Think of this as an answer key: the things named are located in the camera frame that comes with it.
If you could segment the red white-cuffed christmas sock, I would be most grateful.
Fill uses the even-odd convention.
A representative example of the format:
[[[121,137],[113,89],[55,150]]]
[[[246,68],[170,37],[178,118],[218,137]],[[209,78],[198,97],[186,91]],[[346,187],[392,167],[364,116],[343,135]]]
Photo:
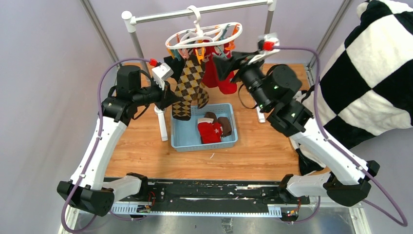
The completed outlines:
[[[208,133],[213,130],[213,119],[211,118],[199,118],[197,120],[197,128],[200,134]]]

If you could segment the red snowflake christmas sock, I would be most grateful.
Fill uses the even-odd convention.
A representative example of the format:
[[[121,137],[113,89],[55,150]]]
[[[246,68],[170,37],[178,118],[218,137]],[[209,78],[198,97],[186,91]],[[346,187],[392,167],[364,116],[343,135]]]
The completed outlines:
[[[213,130],[208,133],[200,134],[202,144],[222,142],[222,127],[219,123],[213,123]]]

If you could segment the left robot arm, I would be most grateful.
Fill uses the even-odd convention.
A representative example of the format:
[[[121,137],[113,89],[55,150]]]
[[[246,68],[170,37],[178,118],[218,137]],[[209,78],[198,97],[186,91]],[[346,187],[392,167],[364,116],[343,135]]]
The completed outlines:
[[[101,110],[93,139],[69,181],[60,181],[57,192],[79,210],[105,216],[115,202],[128,196],[144,201],[149,196],[148,178],[128,173],[121,179],[104,182],[105,171],[114,149],[131,120],[138,119],[138,107],[151,104],[163,110],[178,101],[167,79],[173,70],[158,63],[152,74],[136,65],[122,65],[116,74],[117,84],[108,96],[99,100]]]

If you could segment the brown sock striped cuff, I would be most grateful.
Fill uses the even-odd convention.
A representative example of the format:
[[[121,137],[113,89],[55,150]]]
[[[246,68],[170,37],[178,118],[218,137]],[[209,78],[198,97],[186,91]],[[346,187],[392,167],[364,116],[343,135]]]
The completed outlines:
[[[227,137],[232,134],[232,127],[229,119],[227,117],[218,117],[218,123],[222,127],[221,137]]]

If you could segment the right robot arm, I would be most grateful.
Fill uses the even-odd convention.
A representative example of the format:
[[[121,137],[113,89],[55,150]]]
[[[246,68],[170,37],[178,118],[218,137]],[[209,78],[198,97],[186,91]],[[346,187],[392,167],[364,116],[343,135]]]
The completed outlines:
[[[364,200],[379,164],[353,155],[318,126],[313,113],[294,97],[302,83],[288,65],[274,65],[264,74],[262,63],[253,60],[255,55],[235,52],[231,58],[213,56],[212,59],[220,79],[234,72],[233,80],[246,87],[259,110],[268,114],[270,125],[305,146],[330,169],[320,175],[286,175],[278,187],[280,201],[288,204],[298,197],[320,196],[351,207]]]

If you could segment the light blue plastic basket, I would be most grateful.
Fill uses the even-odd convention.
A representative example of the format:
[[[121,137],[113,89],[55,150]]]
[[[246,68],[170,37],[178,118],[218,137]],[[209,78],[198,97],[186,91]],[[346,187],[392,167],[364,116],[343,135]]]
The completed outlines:
[[[238,141],[232,105],[191,106],[190,120],[171,117],[171,145],[178,152],[230,148]]]

